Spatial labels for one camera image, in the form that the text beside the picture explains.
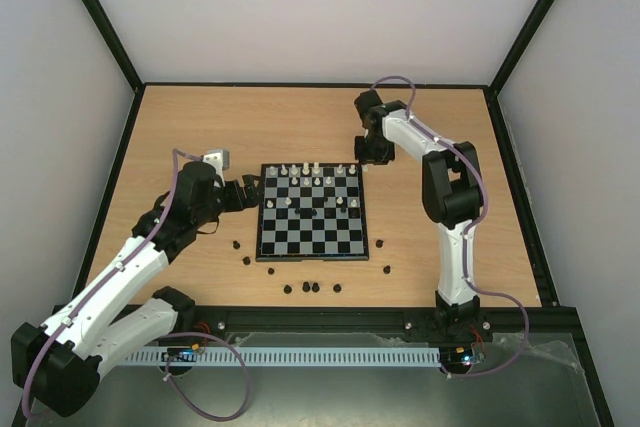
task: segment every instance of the cable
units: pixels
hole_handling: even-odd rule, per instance
[[[197,407],[193,402],[191,402],[187,398],[184,392],[180,390],[180,387],[178,387],[178,384],[176,384],[176,382],[173,380],[173,375],[169,372],[169,367],[171,366],[171,361],[173,360],[174,357],[169,357],[169,359],[167,360],[167,363],[164,366],[165,382],[168,382],[169,385],[171,385],[171,387],[173,387],[173,389],[178,393],[178,395],[182,399],[182,402],[184,402],[184,404],[187,407],[189,407],[199,416],[204,417],[207,420],[212,420],[214,422],[228,422],[230,420],[237,419],[247,411],[247,409],[249,408],[249,402],[251,401],[252,383],[251,383],[251,376],[249,375],[249,369],[247,367],[247,364],[245,364],[240,353],[231,344],[216,337],[215,335],[205,334],[202,332],[179,332],[175,334],[163,335],[162,337],[159,337],[159,339],[174,339],[176,337],[192,337],[192,336],[213,340],[215,343],[220,344],[223,347],[226,347],[227,349],[229,349],[229,351],[231,351],[234,357],[238,359],[238,362],[240,362],[240,366],[242,367],[242,372],[245,378],[245,393],[244,393],[244,400],[242,401],[242,405],[240,405],[240,408],[235,413],[231,414],[228,417],[219,417],[217,415],[209,414],[204,410],[200,409],[199,407]]]
[[[513,364],[518,359],[518,357],[520,357],[520,355],[522,355],[522,353],[526,349],[528,341],[529,341],[529,315],[527,314],[527,310],[524,308],[524,305],[522,305],[522,303],[518,299],[513,297],[512,295],[504,294],[504,293],[501,293],[501,292],[491,292],[491,291],[488,291],[488,290],[481,289],[481,288],[477,287],[473,282],[471,282],[470,277],[469,277],[469,265],[468,265],[468,258],[467,258],[468,257],[467,256],[467,252],[468,252],[468,248],[469,248],[469,246],[468,246],[468,234],[471,231],[471,229],[475,228],[480,222],[482,222],[486,218],[487,214],[489,213],[489,194],[487,192],[487,188],[484,185],[484,181],[482,180],[482,177],[480,176],[480,173],[478,172],[478,170],[475,168],[475,166],[471,163],[471,161],[469,159],[467,159],[464,155],[462,155],[462,153],[458,149],[456,149],[453,146],[453,144],[447,142],[446,140],[443,140],[437,133],[433,132],[426,125],[424,125],[422,122],[420,122],[420,120],[418,120],[414,115],[412,115],[412,113],[409,110],[409,106],[410,106],[410,104],[413,104],[413,100],[415,98],[415,95],[414,95],[415,94],[415,85],[413,84],[413,82],[411,80],[409,80],[409,79],[407,79],[405,77],[399,76],[399,75],[390,75],[390,76],[387,76],[387,77],[382,77],[381,79],[379,79],[376,82],[374,82],[373,86],[371,87],[371,89],[374,89],[375,86],[380,84],[380,82],[384,82],[384,81],[389,80],[389,79],[403,80],[403,81],[407,82],[412,88],[411,99],[409,99],[409,104],[407,104],[407,119],[408,119],[409,123],[411,125],[413,125],[416,129],[418,129],[420,132],[422,132],[422,134],[424,134],[432,142],[434,142],[434,143],[436,143],[438,145],[441,145],[445,149],[447,149],[450,152],[452,152],[458,159],[460,159],[462,161],[462,163],[469,169],[469,172],[471,172],[471,175],[473,175],[473,177],[476,179],[476,182],[478,183],[478,187],[480,188],[480,194],[481,194],[481,197],[482,197],[482,200],[483,200],[482,211],[480,212],[480,215],[478,216],[478,218],[473,220],[462,231],[462,273],[464,275],[464,281],[467,283],[467,285],[469,286],[469,288],[471,290],[473,290],[474,292],[476,292],[476,293],[478,293],[480,295],[487,295],[487,296],[490,296],[490,297],[501,297],[503,299],[510,300],[511,302],[513,302],[514,304],[516,304],[518,306],[518,308],[522,312],[522,317],[524,319],[524,335],[523,335],[523,338],[522,338],[522,343],[520,344],[520,347],[518,348],[516,353],[509,360],[507,360],[504,364],[501,364],[498,367],[494,367],[492,369],[485,370],[485,371],[482,371],[482,372],[474,372],[474,373],[467,373],[467,374],[452,374],[452,373],[448,372],[447,369],[444,366],[441,369],[445,374],[447,374],[447,377],[457,377],[457,378],[483,377],[485,375],[495,374],[497,372],[500,372],[501,370],[506,369],[508,366]]]
[[[192,154],[187,154],[178,149],[173,149],[171,153],[173,156],[173,177],[171,179],[171,189],[169,190],[169,195],[167,196],[166,207],[162,211],[162,214],[160,215],[160,219],[158,219],[158,223],[151,230],[151,232],[149,232],[149,235],[147,235],[144,238],[144,240],[135,249],[133,249],[133,251],[129,255],[127,255],[122,260],[123,266],[126,266],[136,255],[138,255],[147,246],[149,242],[151,242],[151,240],[156,235],[156,233],[160,230],[160,228],[162,227],[162,224],[164,224],[164,221],[169,215],[169,210],[171,208],[171,204],[173,202],[173,198],[176,193],[176,186],[178,184],[178,156],[180,155],[189,160],[202,160],[202,157],[192,155]],[[77,317],[78,313],[87,304],[87,302],[89,302],[91,298],[100,289],[102,289],[102,287],[104,287],[104,285],[107,282],[109,282],[118,272],[121,272],[121,270],[118,269],[117,267],[114,267],[96,285],[94,285],[93,288],[91,288],[91,290],[89,290],[89,292],[87,292],[87,294],[78,302],[78,305],[76,305],[75,308],[71,310],[71,313],[69,314],[69,319],[73,320],[75,317]],[[40,367],[40,364],[42,363],[44,356],[47,354],[47,352],[49,351],[53,343],[58,339],[60,334],[62,334],[64,329],[67,327],[68,326],[66,324],[61,324],[53,332],[53,334],[51,334],[51,336],[44,343],[44,345],[36,355],[36,358],[34,359],[33,363],[31,364],[31,368],[29,369],[29,373],[27,374],[27,378],[24,382],[24,390],[22,392],[22,398],[20,400],[22,413],[27,419],[35,419],[49,412],[49,409],[46,409],[38,414],[34,414],[29,407],[29,397],[31,396],[31,388],[33,387],[33,381],[35,379],[36,372],[38,371],[38,367]]]

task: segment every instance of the wooden tabletop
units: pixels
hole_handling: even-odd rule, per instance
[[[140,215],[166,192],[171,149],[202,154],[231,151],[226,179],[259,174],[263,163],[353,162],[362,134],[353,101],[362,89],[280,87],[147,87],[89,279],[116,255]],[[408,91],[383,89],[383,100]],[[536,287],[507,185],[487,106],[480,90],[419,90],[416,115],[443,136],[477,149],[490,198],[476,230],[476,282],[539,306]],[[369,166],[364,191],[368,261],[255,262],[258,209],[225,213],[215,235],[199,236],[133,299],[143,303],[170,285],[201,305],[432,307],[439,277],[436,226],[421,202],[421,165],[401,149],[386,166]],[[382,248],[375,241],[383,239]],[[234,250],[233,241],[241,247]],[[243,257],[252,259],[244,265]],[[391,266],[385,274],[383,267]],[[275,269],[273,275],[268,268]],[[304,293],[304,281],[320,292]],[[337,294],[333,285],[339,283]],[[283,288],[289,284],[289,295]],[[511,305],[485,297],[485,306]]]

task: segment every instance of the chess board frame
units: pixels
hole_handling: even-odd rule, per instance
[[[338,177],[336,177],[335,175],[331,175],[331,170],[327,170],[333,169],[333,173],[335,174],[335,169],[337,169],[340,165],[338,163],[319,163],[321,171],[318,174],[314,174],[313,170],[310,167],[311,173],[309,174],[309,178],[312,179],[312,183],[309,186],[304,186],[301,182],[297,186],[293,186],[291,185],[290,180],[286,182],[286,184],[283,183],[283,179],[292,178],[291,166],[296,165],[298,169],[302,170],[303,163],[285,163],[284,165],[286,166],[288,171],[286,176],[283,176],[280,172],[283,164],[262,164],[260,176],[262,179],[262,185],[264,186],[264,195],[259,205],[258,214],[258,235],[256,241],[255,257],[257,262],[299,262],[303,260],[369,260],[369,240],[367,235],[362,167],[357,163],[353,164],[356,166],[356,173],[349,174],[348,169],[352,164],[353,163],[343,164],[344,176],[337,174]],[[275,166],[278,169],[275,176],[267,172],[267,169],[269,169],[271,166]],[[331,176],[333,179],[333,182],[330,186],[326,185],[324,182],[324,179],[327,176]],[[302,177],[302,173],[300,172],[297,177],[298,179],[300,179]],[[315,178],[321,178],[323,180],[322,185],[314,185],[313,179]],[[336,183],[342,184],[341,181],[337,180],[340,178],[346,179],[344,185],[336,185]],[[328,200],[325,203],[324,198],[327,189],[329,189],[329,194],[331,194],[331,192],[335,192],[335,195],[327,195]],[[285,204],[285,199],[287,197],[290,197],[292,201],[291,205],[289,206]],[[346,208],[346,212],[341,212],[341,208],[337,207],[337,197],[343,197],[343,205]],[[357,199],[357,207],[350,207],[350,203],[353,199]],[[273,208],[267,208],[268,201],[274,202]],[[312,217],[311,219],[300,219],[300,217],[295,214],[296,208],[317,209],[319,215],[317,218]],[[286,232],[288,237],[289,232],[296,232],[295,228],[289,229],[288,221],[295,221],[298,219],[300,219],[300,227],[297,230],[300,233],[300,237],[298,238],[295,234],[293,234],[294,237],[291,243],[299,243],[299,252],[295,252],[295,248],[293,249],[293,252],[284,252],[282,244],[289,245],[289,238],[287,238],[287,240],[277,240],[275,238],[275,235],[277,232]],[[316,228],[313,225],[317,224],[317,222],[314,221],[318,220],[323,221],[323,226],[321,228]],[[326,228],[324,221],[327,220],[335,220],[336,227]],[[343,222],[344,220],[348,222],[348,227],[346,229],[344,227],[338,229],[338,221]],[[275,229],[264,229],[265,221],[280,222],[278,222],[279,225]],[[287,222],[286,228],[283,225],[283,221]],[[303,231],[306,232],[304,235],[309,235],[308,232],[311,231],[310,240],[308,237],[306,237],[307,240],[302,240]],[[326,232],[335,232],[336,238],[327,239]],[[361,238],[358,240],[351,240],[350,238],[347,239],[345,237],[346,234],[349,234],[351,236],[351,232],[360,232]],[[274,244],[273,252],[270,252],[270,244]]]

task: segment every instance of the gray wall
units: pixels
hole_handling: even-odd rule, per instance
[[[131,100],[80,0],[0,0],[0,425],[9,338],[69,298]]]
[[[640,2],[558,0],[501,95],[564,304],[640,425]]]
[[[535,0],[101,0],[147,81],[488,83]]]

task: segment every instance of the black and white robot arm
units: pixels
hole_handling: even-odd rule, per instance
[[[112,322],[144,285],[195,241],[203,225],[217,222],[223,212],[258,205],[259,179],[243,176],[244,187],[238,181],[225,182],[223,170],[228,166],[229,154],[222,149],[186,163],[177,174],[171,205],[153,238],[142,245],[158,225],[168,194],[158,197],[153,209],[140,217],[120,252],[80,294],[40,327],[24,323],[16,330],[11,338],[16,385],[30,389],[35,398],[66,417],[79,410],[101,379],[128,355],[174,330],[190,330],[195,302],[171,287],[160,289],[136,311]],[[27,382],[47,341],[51,346]]]
[[[360,163],[386,164],[395,159],[395,145],[422,164],[422,203],[429,218],[437,223],[440,240],[440,280],[436,292],[436,321],[448,334],[456,325],[473,321],[480,301],[471,289],[473,279],[473,237],[482,195],[476,179],[455,154],[438,142],[455,146],[480,172],[475,148],[469,142],[456,144],[438,137],[412,115],[401,101],[384,103],[375,90],[363,92],[355,106],[365,135],[355,140]],[[450,180],[449,171],[455,179]],[[463,248],[463,235],[466,248]],[[466,275],[463,255],[466,259]]]

